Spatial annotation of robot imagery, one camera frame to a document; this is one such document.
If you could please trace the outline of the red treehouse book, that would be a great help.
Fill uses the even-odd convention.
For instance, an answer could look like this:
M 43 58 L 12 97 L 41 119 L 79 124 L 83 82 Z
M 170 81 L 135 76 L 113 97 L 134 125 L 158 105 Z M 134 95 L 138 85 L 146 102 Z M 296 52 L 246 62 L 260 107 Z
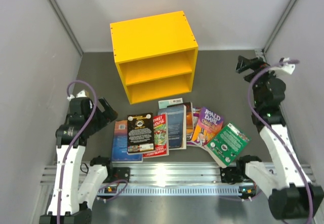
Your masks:
M 143 154 L 144 159 L 164 157 L 169 155 L 167 114 L 157 115 L 153 118 L 154 151 Z

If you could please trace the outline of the orange Roald Dahl book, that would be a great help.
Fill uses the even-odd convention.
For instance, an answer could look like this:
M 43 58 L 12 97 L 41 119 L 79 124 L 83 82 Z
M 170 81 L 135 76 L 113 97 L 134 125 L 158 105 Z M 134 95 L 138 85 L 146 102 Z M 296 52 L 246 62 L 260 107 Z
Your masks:
M 223 116 L 207 107 L 202 107 L 189 145 L 206 146 L 220 132 L 223 122 Z

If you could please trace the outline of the dark blue cover book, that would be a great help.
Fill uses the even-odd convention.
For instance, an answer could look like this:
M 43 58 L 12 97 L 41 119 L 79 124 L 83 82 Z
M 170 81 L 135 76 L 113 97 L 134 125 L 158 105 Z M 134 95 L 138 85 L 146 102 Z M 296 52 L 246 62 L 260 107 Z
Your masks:
M 178 104 L 159 109 L 158 115 L 167 116 L 169 150 L 186 149 L 186 107 Z

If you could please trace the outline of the brown Edward Tulane book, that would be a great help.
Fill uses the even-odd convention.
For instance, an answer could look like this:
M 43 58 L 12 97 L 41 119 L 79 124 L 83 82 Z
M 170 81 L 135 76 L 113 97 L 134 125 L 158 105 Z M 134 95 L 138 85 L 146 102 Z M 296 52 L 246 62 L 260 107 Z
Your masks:
M 186 107 L 186 140 L 191 141 L 194 133 L 193 107 L 191 102 L 183 103 Z

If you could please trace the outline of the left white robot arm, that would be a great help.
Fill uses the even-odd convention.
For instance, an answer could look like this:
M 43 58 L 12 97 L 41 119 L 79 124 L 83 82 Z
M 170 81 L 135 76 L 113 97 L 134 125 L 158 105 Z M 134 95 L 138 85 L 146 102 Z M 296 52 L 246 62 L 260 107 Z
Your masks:
M 73 98 L 69 103 L 70 112 L 55 133 L 57 169 L 53 196 L 39 223 L 91 223 L 92 206 L 101 185 L 114 178 L 111 159 L 98 156 L 90 161 L 83 182 L 79 181 L 88 138 L 118 116 L 105 98 L 98 102 L 104 111 L 86 96 Z

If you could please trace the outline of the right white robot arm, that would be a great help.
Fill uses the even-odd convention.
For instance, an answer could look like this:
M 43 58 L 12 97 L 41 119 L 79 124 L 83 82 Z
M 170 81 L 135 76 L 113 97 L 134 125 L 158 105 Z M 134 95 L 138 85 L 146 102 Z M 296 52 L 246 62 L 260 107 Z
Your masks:
M 298 161 L 280 109 L 286 91 L 280 76 L 291 75 L 299 63 L 298 59 L 281 58 L 270 65 L 262 58 L 239 56 L 235 69 L 237 73 L 252 70 L 244 77 L 249 83 L 252 121 L 275 167 L 271 173 L 259 157 L 247 155 L 236 161 L 236 176 L 244 182 L 252 180 L 267 197 L 272 216 L 283 223 L 289 219 L 311 223 L 323 201 L 323 188 L 312 183 Z

